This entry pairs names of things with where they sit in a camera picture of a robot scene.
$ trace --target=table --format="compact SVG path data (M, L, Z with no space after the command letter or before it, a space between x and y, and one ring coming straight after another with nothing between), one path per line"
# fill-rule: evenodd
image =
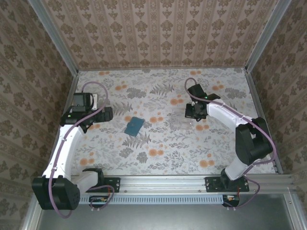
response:
M78 77L77 92L88 81L106 86L114 118L89 128L75 153L72 175L91 167L106 175L219 174L235 156L235 134L212 117L200 122L184 118L191 102L184 90L188 77L207 94L257 117L243 68L85 71ZM98 85L84 91L97 93L98 107L103 104L105 93ZM124 133L133 116L145 119L136 138ZM270 163L251 173L275 171Z

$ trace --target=gray floor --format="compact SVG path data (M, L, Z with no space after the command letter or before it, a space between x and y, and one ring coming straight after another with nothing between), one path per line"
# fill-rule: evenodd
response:
M79 206L69 219L43 211L40 230L292 230L285 201L259 195L236 211L221 205L110 205L102 211Z

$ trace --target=patterned wallpaper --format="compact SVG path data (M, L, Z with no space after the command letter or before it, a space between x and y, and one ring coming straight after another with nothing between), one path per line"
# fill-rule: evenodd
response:
M292 0L252 76L283 170L307 207L307 1Z
M43 0L79 69L244 66L277 0Z
M18 229L72 76L27 0L0 1L0 229Z

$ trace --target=purple cable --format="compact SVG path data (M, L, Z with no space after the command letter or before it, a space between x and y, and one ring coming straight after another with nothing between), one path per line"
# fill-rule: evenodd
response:
M52 207L54 208L55 212L56 212L60 217L62 217L62 218L64 218L64 219L70 217L71 214L72 214L72 211L70 211L69 214L66 215L66 216L63 215L63 214L59 211L59 209L57 208L56 203L54 202L54 199L53 199L53 195L52 195L52 179L53 179L54 172L55 172L55 170L56 170L56 166L57 166L57 163L58 163L58 160L59 160L59 155L60 155L60 153L61 153L61 150L62 150L62 148L63 148L63 145L64 145L64 143L65 143L65 140L66 140L67 136L69 135L69 133L72 131L72 129L75 128L75 127L77 127L77 125L79 125L81 122L85 121L86 119L88 119L88 118L90 118L90 117L92 117L92 116L95 116L97 113L99 113L99 112L105 107L106 102L107 102L107 99L108 99L108 93L107 93L106 87L105 87L103 84L101 84L101 83L99 83L99 82L96 82L96 81L89 81L89 82L85 83L85 84L83 85L83 87L82 87L81 92L83 92L85 86L88 85L88 84L98 84L98 85L100 85L100 86L105 90L105 92L106 92L106 100L105 100L105 102L104 102L104 104L102 105L101 108L99 108L99 109L98 109L97 111L95 111L94 113L92 113L92 114L90 114L90 115L88 115L88 116L82 118L80 121L77 121L77 122L76 122L73 126L71 126L70 129L66 132L66 134L64 135L63 140L62 140L61 143L60 143L59 149L58 149L58 151L57 151L56 158L55 158L54 163L53 163L53 168L52 168L52 170L51 170L51 175L50 175L50 178L49 178L49 181L48 181L48 193L49 193L49 199L50 199L50 202L51 202L51 204L52 204Z
M209 103L213 103L213 104L217 104L220 105L221 107L226 108L227 110L229 110L230 112L232 112L233 114L237 115L238 117L240 117L241 119L243 119L244 121L247 121L248 123L250 123L253 127L255 127L260 133L262 133L266 139L268 139L268 141L270 142L272 148L273 148L273 156L271 159L267 160L267 161L260 161L260 162L254 162L252 163L244 172L243 172L243 176L245 177L245 179L247 179L248 181L255 183L258 186L258 189L256 190L256 192L254 193L254 195L244 204L237 206L236 208L239 207L243 207L246 204L248 204L260 191L260 184L256 181L253 181L251 179L249 179L248 177L246 177L246 174L254 167L254 165L259 165L259 164L267 164L270 162L273 162L276 157L277 157L277 150L275 147L275 144L273 142L273 140L271 139L271 137L265 132L263 131L259 126L257 126L255 123L253 123L252 121L248 120L247 118L244 117L244 115L241 115L240 113L238 113L236 110L234 110L233 108L229 107L228 105L224 104L224 103L220 103L220 102L216 102L216 101L211 101L211 100L206 100L206 99L202 99L199 97L195 97L193 94L191 94L188 89L187 89L187 82L188 80L193 80L195 84L197 84L196 80L194 78L188 78L186 79L185 83L184 83L184 89L186 90L186 92L188 93L188 95L194 99L197 99L199 101L203 101L203 102L209 102Z
M110 185L102 185L102 186L99 186L99 187L90 188L89 190L96 190L96 189L100 189L100 188L111 188L111 189L112 189L112 195L111 195L111 197L107 200L107 202L106 202L101 208L99 208L99 209L104 209L104 208L111 202L111 200L113 199L115 190L114 190L114 188L113 188L112 186L110 186ZM91 203L90 203L90 207L91 207L91 208L94 208L94 207L93 207L93 201L94 201L94 200L96 200L96 199L93 198L93 199L91 200Z

